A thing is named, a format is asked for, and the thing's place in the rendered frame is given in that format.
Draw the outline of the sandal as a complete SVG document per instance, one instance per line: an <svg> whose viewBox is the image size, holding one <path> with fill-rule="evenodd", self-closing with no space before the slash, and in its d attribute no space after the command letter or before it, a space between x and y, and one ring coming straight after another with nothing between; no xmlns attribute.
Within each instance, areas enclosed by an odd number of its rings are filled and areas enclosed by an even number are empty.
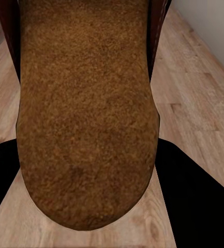
<svg viewBox="0 0 224 248"><path fill-rule="evenodd" d="M131 210L152 177L151 77L172 0L0 0L21 86L20 168L36 206L74 230Z"/></svg>

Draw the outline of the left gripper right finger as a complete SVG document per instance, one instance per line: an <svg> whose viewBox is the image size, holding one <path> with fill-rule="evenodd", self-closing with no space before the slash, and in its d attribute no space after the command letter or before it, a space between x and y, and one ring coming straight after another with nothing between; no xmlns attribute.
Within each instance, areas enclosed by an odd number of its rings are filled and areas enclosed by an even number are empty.
<svg viewBox="0 0 224 248"><path fill-rule="evenodd" d="M177 248L224 248L224 187L164 139L155 166Z"/></svg>

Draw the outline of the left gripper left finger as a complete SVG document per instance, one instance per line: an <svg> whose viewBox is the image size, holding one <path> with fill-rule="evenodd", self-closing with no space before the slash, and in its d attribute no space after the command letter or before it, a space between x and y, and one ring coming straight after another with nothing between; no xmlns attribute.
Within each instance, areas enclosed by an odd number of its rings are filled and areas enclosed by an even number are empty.
<svg viewBox="0 0 224 248"><path fill-rule="evenodd" d="M0 204L20 169L17 139L0 144Z"/></svg>

